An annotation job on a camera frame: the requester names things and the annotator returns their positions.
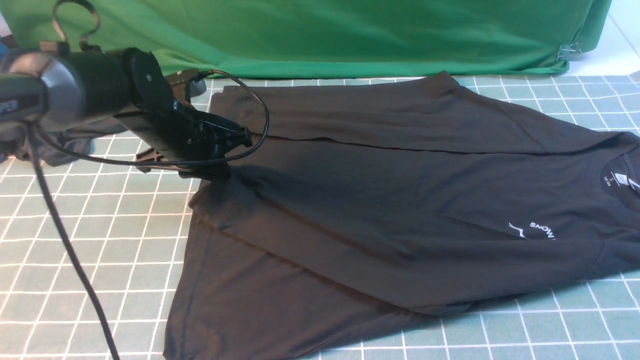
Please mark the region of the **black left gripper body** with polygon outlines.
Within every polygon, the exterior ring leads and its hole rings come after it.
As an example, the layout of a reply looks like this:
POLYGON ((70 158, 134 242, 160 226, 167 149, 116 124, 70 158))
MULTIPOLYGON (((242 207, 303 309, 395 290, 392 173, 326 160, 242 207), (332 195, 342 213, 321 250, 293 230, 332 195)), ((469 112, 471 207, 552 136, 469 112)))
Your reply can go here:
POLYGON ((131 111, 114 117, 151 150, 166 157, 167 166, 181 169, 227 163, 226 155, 238 147, 253 146, 252 133, 224 117, 194 109, 168 115, 131 111))

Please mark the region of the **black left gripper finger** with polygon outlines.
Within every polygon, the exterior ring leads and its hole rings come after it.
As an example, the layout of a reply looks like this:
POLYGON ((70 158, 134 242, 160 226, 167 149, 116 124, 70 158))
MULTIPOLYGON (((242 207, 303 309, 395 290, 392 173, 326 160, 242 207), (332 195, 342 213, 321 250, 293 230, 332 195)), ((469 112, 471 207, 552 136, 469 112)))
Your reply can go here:
POLYGON ((166 165, 169 162, 164 155, 155 149, 147 149, 135 155, 135 168, 141 173, 150 173, 153 170, 164 170, 178 172, 178 166, 166 165))
POLYGON ((228 180, 231 167, 226 162, 182 168, 178 175, 183 179, 200 179, 208 182, 228 180))

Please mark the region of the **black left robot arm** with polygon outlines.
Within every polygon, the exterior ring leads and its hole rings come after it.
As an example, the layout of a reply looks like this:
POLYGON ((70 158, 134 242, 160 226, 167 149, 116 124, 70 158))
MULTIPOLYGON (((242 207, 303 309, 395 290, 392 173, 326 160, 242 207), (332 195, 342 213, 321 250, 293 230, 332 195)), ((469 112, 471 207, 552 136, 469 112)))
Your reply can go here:
POLYGON ((19 48, 1 62, 1 157, 75 159, 115 165, 90 155, 92 139, 129 131, 149 149, 122 166, 142 173, 174 171, 182 178, 229 175, 229 162, 258 150, 249 128, 199 111, 192 96, 206 91, 208 71, 163 75, 158 60, 138 48, 82 52, 19 48))

